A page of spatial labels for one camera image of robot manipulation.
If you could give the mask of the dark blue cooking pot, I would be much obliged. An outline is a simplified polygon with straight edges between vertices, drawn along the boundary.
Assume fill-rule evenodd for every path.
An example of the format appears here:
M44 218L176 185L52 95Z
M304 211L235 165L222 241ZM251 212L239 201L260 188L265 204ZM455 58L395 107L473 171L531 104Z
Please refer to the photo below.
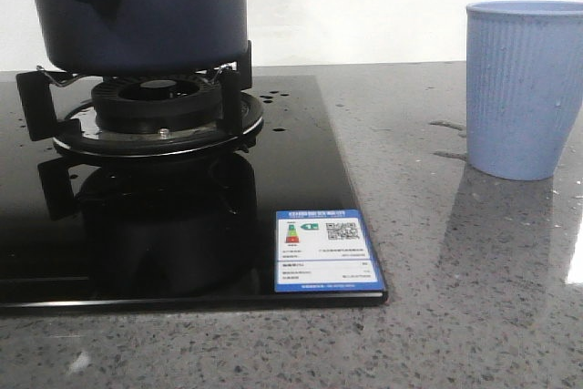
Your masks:
M35 0L47 57L70 73L179 73L248 47L246 0Z

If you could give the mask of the light blue ribbed cup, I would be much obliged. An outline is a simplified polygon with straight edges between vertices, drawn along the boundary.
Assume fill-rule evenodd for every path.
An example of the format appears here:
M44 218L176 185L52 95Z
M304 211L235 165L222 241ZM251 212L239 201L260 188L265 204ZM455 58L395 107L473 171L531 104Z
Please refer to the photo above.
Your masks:
M582 105L582 4L466 8L467 160L513 180L553 176Z

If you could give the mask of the black pot support grate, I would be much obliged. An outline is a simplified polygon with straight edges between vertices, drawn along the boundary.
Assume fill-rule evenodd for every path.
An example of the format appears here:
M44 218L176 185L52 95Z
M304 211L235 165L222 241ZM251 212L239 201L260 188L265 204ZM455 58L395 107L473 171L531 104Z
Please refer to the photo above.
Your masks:
M197 75L220 85L221 108L217 119L178 131L161 128L153 134L118 133L97 124L91 98L93 87L88 100L63 118L56 115L52 88L72 85L79 79L77 75L38 67L33 72L17 75L16 84L30 138L33 141L50 138L63 154L137 160L209 154L222 148L247 150L254 145L263 126L263 107L247 92L252 86L250 50L217 67L150 78L176 75ZM115 78L120 77L103 77L94 87Z

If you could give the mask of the blue energy label sticker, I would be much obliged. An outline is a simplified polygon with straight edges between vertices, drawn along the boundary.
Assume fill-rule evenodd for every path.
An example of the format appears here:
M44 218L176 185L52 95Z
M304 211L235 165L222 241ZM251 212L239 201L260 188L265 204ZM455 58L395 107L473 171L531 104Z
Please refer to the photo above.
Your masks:
M383 289L384 280L359 210L276 212L276 292Z

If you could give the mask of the black glass gas stove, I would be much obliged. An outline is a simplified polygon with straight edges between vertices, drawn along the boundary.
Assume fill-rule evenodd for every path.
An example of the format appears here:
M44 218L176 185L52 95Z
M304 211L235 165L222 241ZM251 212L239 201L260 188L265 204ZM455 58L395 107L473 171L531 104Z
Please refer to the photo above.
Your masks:
M372 292L274 290L278 210L359 207L314 78L259 77L253 93L266 125L247 150L76 159L31 140L4 75L2 314L385 302L385 281Z

